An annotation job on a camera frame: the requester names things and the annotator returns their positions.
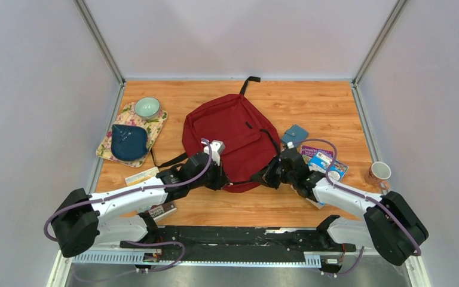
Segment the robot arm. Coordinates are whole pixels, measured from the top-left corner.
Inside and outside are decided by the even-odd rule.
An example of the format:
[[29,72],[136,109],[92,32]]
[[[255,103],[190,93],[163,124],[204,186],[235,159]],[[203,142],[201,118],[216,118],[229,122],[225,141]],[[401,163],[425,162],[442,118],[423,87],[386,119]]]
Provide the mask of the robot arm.
[[[172,167],[131,187],[90,195],[86,195],[83,189],[71,192],[58,208],[58,212],[74,204],[90,204],[63,212],[54,216],[51,221],[62,254],[73,257],[93,245],[105,242],[140,241],[148,232],[147,219],[141,216],[120,218],[120,215],[143,206],[160,205],[180,199],[191,189],[201,186],[219,190],[230,184],[220,161],[220,154],[224,150],[223,143],[214,141],[210,147],[212,152],[205,147],[204,152],[190,157],[180,169]],[[325,237],[321,240],[328,249],[342,243],[369,246],[394,265],[402,265],[413,254],[415,248],[411,241],[368,198],[385,205],[419,245],[428,238],[427,230],[398,193],[390,192],[382,196],[340,183],[334,186],[323,173],[310,171],[296,149],[284,150],[252,179],[271,188],[278,188],[281,182],[291,184],[307,200],[334,205],[364,220],[351,221],[338,215],[324,220],[317,230]],[[177,185],[180,182],[189,184]],[[347,193],[342,190],[344,188],[350,188],[361,196]]]

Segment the white panel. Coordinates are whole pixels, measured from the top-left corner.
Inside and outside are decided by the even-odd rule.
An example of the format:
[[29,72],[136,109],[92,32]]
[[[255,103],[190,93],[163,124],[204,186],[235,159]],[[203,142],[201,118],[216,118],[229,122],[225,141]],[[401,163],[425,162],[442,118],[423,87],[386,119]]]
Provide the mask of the white panel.
[[361,87],[390,182],[430,232],[432,286],[459,286],[459,1],[410,1]]
[[352,78],[395,0],[87,0],[126,78]]
[[45,286],[42,226],[87,187],[118,85],[72,1],[0,1],[0,286]]

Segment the backpack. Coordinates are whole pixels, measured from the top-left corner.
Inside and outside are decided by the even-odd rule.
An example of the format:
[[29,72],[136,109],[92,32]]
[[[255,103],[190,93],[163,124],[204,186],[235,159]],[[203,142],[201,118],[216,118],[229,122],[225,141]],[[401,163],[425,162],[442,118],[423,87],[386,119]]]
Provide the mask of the backpack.
[[259,185],[251,177],[280,154],[276,128],[244,96],[249,77],[239,94],[227,94],[199,106],[186,116],[182,144],[186,153],[160,165],[170,166],[203,150],[201,138],[222,141],[224,172],[232,185],[223,189],[242,193]]

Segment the table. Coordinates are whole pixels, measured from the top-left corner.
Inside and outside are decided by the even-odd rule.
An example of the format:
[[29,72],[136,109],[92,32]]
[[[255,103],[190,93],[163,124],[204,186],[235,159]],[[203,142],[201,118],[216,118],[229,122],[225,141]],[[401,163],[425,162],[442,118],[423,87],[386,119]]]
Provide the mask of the table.
[[[182,129],[185,116],[202,103],[229,93],[238,93],[243,81],[130,81],[124,90],[122,107],[147,96],[156,97],[169,118],[154,145],[158,163],[184,152]],[[363,180],[371,165],[360,118],[349,82],[263,81],[250,82],[246,97],[276,127],[280,136],[293,124],[309,131],[309,138],[323,138],[338,148],[338,159],[349,166],[342,183],[378,192]],[[307,145],[329,149],[324,143]],[[105,160],[96,192],[125,187],[124,178],[152,168],[147,156],[140,168]],[[215,225],[259,227],[316,227],[327,216],[339,214],[356,219],[333,206],[317,209],[296,195],[288,185],[278,190],[258,187],[245,193],[192,190],[176,201],[178,211],[161,225]]]

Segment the floral tray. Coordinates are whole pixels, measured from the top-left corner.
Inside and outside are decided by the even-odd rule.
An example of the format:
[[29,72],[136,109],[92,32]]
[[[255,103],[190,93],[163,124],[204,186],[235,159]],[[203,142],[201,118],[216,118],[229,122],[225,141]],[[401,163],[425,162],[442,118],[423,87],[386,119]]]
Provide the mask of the floral tray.
[[[117,116],[114,124],[125,124],[127,126],[138,126],[143,127],[147,131],[148,140],[147,140],[147,149],[151,150],[155,140],[159,136],[159,132],[164,126],[166,119],[168,119],[168,113],[164,110],[160,110],[157,117],[144,120],[136,113],[134,113],[134,104],[135,103],[128,103],[124,106],[122,112]],[[96,155],[98,157],[102,157],[107,160],[116,161],[117,163],[125,164],[126,166],[132,167],[140,167],[142,166],[145,158],[147,157],[148,153],[141,158],[133,161],[123,161],[118,160],[114,157],[111,150],[112,146],[112,129],[110,127],[110,131],[106,133],[105,139],[99,145],[96,150]]]

